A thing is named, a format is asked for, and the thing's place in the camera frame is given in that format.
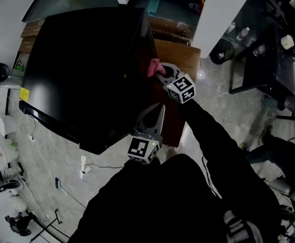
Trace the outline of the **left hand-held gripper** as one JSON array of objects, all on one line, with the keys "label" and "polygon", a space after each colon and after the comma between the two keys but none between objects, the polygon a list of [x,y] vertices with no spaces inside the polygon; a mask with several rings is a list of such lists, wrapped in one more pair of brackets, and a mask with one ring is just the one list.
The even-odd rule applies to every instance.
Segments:
[{"label": "left hand-held gripper", "polygon": [[161,148],[165,105],[154,104],[140,113],[128,138],[127,155],[131,160],[150,164]]}]

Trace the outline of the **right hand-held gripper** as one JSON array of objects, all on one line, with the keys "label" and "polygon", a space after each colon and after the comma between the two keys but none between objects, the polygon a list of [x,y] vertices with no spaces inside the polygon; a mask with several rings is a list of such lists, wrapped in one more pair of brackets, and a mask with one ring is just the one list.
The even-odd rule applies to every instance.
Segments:
[{"label": "right hand-held gripper", "polygon": [[184,104],[195,97],[195,83],[187,73],[182,72],[176,65],[162,62],[161,66],[157,66],[157,71],[156,77],[170,98]]}]

